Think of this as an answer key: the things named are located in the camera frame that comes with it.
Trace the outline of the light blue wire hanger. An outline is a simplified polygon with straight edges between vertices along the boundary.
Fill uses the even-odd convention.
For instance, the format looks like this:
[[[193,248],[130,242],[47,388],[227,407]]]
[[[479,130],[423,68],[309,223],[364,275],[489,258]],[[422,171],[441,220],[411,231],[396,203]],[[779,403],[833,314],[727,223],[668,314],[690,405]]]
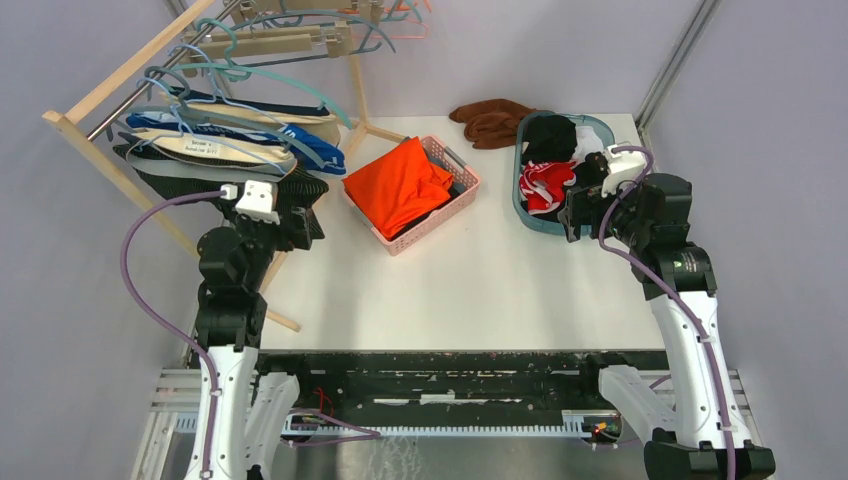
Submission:
[[[212,96],[196,98],[183,83],[170,87],[157,82],[169,102],[167,107],[132,108],[127,124],[142,145],[196,157],[202,165],[253,170],[283,177],[297,166],[296,156],[283,133],[260,127],[242,114],[270,115],[247,104]],[[219,102],[237,109],[235,116],[216,110]]]

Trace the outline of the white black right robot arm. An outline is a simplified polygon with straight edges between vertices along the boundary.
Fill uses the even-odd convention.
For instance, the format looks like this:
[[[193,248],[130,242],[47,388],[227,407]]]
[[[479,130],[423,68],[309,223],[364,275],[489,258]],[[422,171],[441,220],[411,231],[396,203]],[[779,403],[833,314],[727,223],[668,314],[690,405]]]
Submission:
[[[566,238],[614,238],[660,328],[674,389],[666,404],[639,370],[602,366],[577,382],[591,408],[609,402],[643,445],[651,479],[766,479],[776,471],[771,449],[756,445],[735,399],[718,331],[717,282],[709,255],[689,241],[693,187],[654,173],[567,192],[559,217]]]

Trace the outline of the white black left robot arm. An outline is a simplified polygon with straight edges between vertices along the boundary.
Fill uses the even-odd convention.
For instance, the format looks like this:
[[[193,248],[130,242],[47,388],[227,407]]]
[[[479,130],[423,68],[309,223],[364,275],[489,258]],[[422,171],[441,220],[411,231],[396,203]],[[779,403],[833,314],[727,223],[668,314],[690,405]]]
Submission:
[[[313,397],[309,374],[258,367],[268,310],[262,285],[276,254],[307,250],[324,236],[311,208],[295,207],[292,214],[280,225],[239,215],[197,243],[202,397],[188,479],[271,478],[288,408]]]

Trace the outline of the black striped underwear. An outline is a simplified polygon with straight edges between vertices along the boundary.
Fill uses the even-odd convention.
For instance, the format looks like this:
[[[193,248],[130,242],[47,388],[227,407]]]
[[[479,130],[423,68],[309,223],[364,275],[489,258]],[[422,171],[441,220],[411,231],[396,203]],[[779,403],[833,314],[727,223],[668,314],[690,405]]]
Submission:
[[[329,191],[325,181],[300,166],[286,176],[277,176],[239,168],[200,166],[166,156],[151,147],[133,148],[129,144],[119,144],[114,145],[112,150],[164,199],[218,190],[224,184],[241,187],[246,181],[253,180],[276,185],[276,210],[282,213],[283,209],[295,206],[312,208]]]

